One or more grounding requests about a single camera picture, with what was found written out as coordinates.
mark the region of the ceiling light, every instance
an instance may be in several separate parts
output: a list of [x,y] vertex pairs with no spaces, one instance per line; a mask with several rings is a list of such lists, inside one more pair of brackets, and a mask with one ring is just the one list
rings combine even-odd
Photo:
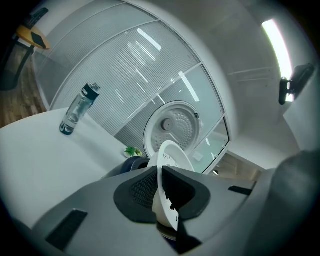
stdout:
[[189,92],[191,93],[193,99],[195,102],[199,102],[200,99],[198,98],[198,95],[196,94],[194,88],[191,86],[189,80],[186,78],[185,74],[182,72],[178,73],[179,76],[181,77],[182,81],[185,83],[186,87],[188,88]]
[[144,32],[141,28],[137,29],[138,33],[143,36],[145,39],[147,39],[155,48],[157,48],[159,51],[161,51],[161,46],[153,40],[150,35],[148,35],[146,32]]
[[280,67],[281,77],[290,79],[292,75],[291,61],[286,47],[286,43],[277,27],[277,24],[274,22],[273,19],[271,19],[262,23],[262,27],[267,33],[275,51],[275,55]]

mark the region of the white table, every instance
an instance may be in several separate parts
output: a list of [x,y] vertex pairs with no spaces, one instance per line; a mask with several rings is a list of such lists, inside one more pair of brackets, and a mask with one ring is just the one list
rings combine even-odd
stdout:
[[0,129],[0,189],[9,213],[28,227],[74,192],[123,163],[126,146],[88,114],[59,131],[67,108]]

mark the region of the dark mesh grille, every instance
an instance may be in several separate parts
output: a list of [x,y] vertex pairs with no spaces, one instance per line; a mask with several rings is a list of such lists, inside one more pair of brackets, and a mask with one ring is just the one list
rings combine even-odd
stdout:
[[158,173],[155,171],[133,184],[130,189],[130,194],[137,204],[151,210],[157,189]]

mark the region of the water bottle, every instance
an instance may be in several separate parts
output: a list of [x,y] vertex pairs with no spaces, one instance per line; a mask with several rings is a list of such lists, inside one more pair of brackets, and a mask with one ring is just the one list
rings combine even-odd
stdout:
[[74,132],[77,123],[84,117],[87,110],[93,105],[99,94],[100,87],[94,83],[87,83],[72,102],[60,124],[60,132],[70,135]]

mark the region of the white lid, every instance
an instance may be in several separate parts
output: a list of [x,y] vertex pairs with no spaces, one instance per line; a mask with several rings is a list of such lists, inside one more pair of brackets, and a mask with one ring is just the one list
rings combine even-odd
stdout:
[[195,148],[201,133],[197,110],[184,101],[161,106],[149,119],[143,134],[146,154],[152,157],[165,141],[173,141],[187,154]]
[[152,211],[162,225],[178,229],[179,214],[171,209],[171,201],[166,196],[162,184],[162,166],[172,166],[194,172],[194,168],[185,152],[173,141],[165,141],[160,150],[155,153],[148,163],[148,167],[158,167],[158,190],[155,193]]

